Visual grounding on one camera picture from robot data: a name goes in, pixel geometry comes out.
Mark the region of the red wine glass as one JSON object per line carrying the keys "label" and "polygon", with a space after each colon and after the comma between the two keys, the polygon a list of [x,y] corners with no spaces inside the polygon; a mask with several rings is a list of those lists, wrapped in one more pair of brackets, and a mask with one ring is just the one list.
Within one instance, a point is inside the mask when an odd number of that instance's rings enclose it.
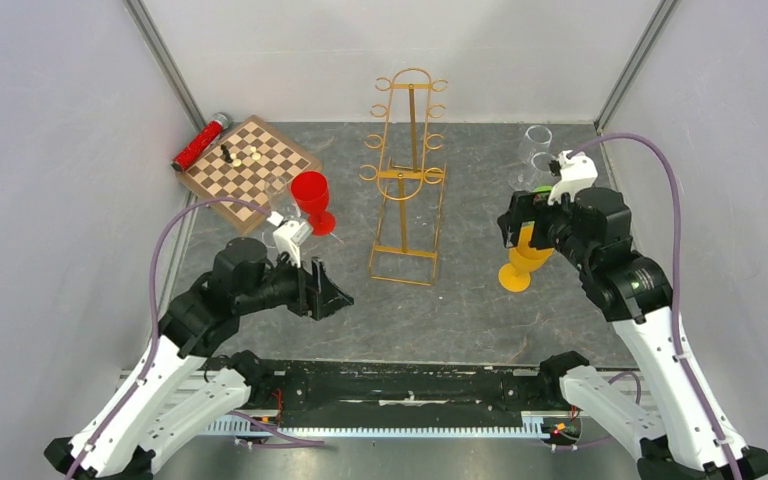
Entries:
{"label": "red wine glass", "polygon": [[292,180],[290,192],[298,207],[307,215],[314,235],[326,236],[333,232],[336,218],[327,210],[330,193],[328,181],[322,173],[300,173]]}

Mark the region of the orange wine glass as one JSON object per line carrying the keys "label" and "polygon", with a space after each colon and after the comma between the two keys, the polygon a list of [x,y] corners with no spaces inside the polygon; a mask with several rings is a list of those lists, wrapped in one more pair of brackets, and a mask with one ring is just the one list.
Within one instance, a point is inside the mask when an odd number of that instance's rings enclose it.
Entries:
{"label": "orange wine glass", "polygon": [[508,262],[498,271],[498,281],[508,291],[525,291],[531,284],[532,273],[541,268],[553,253],[550,248],[530,246],[533,232],[532,223],[521,228],[518,244],[508,249]]}

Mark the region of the clear back wine glass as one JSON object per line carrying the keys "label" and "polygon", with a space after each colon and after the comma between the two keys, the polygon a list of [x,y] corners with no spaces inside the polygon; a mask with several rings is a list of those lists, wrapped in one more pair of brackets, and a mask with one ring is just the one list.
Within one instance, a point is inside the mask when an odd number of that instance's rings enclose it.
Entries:
{"label": "clear back wine glass", "polygon": [[558,178],[551,171],[551,162],[554,157],[549,152],[538,152],[531,156],[527,162],[524,173],[524,189],[533,191],[540,186],[554,186]]}

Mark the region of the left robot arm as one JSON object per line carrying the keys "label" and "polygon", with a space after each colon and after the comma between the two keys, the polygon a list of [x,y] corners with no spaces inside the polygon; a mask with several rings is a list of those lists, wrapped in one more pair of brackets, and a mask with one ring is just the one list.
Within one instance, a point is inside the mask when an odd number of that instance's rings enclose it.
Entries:
{"label": "left robot arm", "polygon": [[249,350],[230,357],[204,386],[172,409],[168,398],[239,330],[243,316],[284,307],[321,320],[353,305],[318,258],[309,269],[253,238],[235,238],[210,271],[170,302],[139,364],[79,433],[53,439],[46,460],[68,479],[151,479],[213,421],[274,393],[273,370]]}

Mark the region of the clear wine glass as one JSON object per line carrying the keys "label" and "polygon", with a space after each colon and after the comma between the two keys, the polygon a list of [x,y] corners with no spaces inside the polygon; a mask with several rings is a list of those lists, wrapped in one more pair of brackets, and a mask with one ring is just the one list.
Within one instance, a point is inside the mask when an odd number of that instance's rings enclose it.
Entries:
{"label": "clear wine glass", "polygon": [[551,130],[544,125],[532,125],[526,130],[518,149],[518,158],[523,166],[509,178],[509,185],[513,190],[525,190],[524,173],[528,160],[535,153],[549,152],[552,139],[553,134]]}
{"label": "clear wine glass", "polygon": [[290,193],[290,183],[290,180],[284,180],[277,175],[269,175],[265,180],[264,191],[267,194],[267,206],[270,214],[267,216],[266,227],[262,232],[261,240],[267,247],[276,250],[279,249],[279,245],[275,241],[274,232],[280,224],[277,215],[280,215],[284,221],[304,222],[301,209]]}
{"label": "clear wine glass", "polygon": [[524,173],[524,189],[533,191],[540,186],[554,186],[558,178],[551,171],[551,162],[554,157],[549,152],[538,152],[531,156],[527,162]]}

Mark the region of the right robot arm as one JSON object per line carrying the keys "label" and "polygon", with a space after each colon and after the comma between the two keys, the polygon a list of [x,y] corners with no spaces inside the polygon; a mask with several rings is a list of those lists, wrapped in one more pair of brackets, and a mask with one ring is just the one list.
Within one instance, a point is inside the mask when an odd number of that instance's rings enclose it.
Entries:
{"label": "right robot arm", "polygon": [[598,379],[574,351],[542,362],[540,400],[587,412],[626,449],[643,479],[768,475],[768,451],[747,444],[714,401],[683,329],[677,287],[633,248],[631,219],[623,196],[601,187],[559,201],[517,191],[499,216],[505,245],[554,250],[578,271],[587,298],[632,353],[656,411]]}

